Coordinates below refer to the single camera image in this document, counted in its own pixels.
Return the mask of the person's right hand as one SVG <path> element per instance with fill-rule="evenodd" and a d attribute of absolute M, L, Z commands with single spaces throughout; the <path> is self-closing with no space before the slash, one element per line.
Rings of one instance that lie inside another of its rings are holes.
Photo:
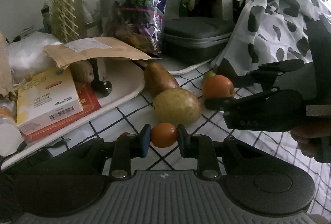
<path fill-rule="evenodd" d="M 290 131 L 290 134 L 297 142 L 298 148 L 304 156 L 313 158 L 316 155 L 317 149 L 311 143 L 313 136 L 307 132 L 307 129 L 295 127 Z"/>

